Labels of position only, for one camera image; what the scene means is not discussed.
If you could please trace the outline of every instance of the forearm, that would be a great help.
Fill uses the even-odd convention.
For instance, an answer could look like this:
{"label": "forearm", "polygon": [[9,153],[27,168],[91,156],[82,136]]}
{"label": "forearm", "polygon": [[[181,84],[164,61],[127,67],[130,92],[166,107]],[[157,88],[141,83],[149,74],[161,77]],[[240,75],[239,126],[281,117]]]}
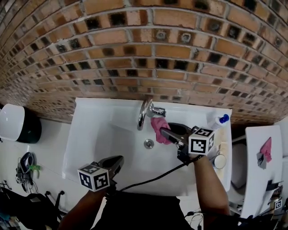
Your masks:
{"label": "forearm", "polygon": [[58,230],[91,229],[106,190],[89,191],[61,220]]}
{"label": "forearm", "polygon": [[204,156],[194,162],[197,194],[203,212],[229,214],[227,193],[209,159]]}

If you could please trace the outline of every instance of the trash bin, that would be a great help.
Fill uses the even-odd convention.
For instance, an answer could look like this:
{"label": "trash bin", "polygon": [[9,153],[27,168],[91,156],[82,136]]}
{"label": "trash bin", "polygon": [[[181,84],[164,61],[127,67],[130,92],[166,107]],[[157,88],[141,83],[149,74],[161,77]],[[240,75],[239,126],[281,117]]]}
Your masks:
{"label": "trash bin", "polygon": [[0,137],[22,143],[37,143],[41,137],[39,118],[22,106],[6,104],[0,112]]}

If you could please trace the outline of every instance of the soap bottle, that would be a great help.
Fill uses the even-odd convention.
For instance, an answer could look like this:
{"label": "soap bottle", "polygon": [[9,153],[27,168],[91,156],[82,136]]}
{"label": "soap bottle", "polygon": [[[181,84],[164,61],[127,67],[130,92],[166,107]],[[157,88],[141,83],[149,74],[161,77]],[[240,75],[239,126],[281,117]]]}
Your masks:
{"label": "soap bottle", "polygon": [[229,121],[229,116],[224,114],[223,117],[215,117],[215,119],[209,123],[209,127],[213,130],[217,130],[225,126],[227,121]]}

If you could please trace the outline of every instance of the white cube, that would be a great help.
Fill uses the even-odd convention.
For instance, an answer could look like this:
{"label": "white cube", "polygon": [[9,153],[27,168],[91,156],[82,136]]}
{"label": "white cube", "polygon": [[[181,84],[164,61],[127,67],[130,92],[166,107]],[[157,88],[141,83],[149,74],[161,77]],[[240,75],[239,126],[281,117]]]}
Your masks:
{"label": "white cube", "polygon": [[207,155],[214,146],[214,131],[201,127],[189,137],[189,153]]}
{"label": "white cube", "polygon": [[93,192],[110,186],[107,169],[86,164],[78,169],[80,183]]}

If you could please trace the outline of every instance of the sink drain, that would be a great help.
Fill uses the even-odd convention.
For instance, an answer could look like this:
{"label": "sink drain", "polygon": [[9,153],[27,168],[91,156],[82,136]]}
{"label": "sink drain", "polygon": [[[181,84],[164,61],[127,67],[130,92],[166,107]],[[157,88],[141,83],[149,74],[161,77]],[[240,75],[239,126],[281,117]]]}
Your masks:
{"label": "sink drain", "polygon": [[154,141],[150,140],[150,139],[146,139],[144,141],[144,147],[146,149],[152,149],[154,147]]}

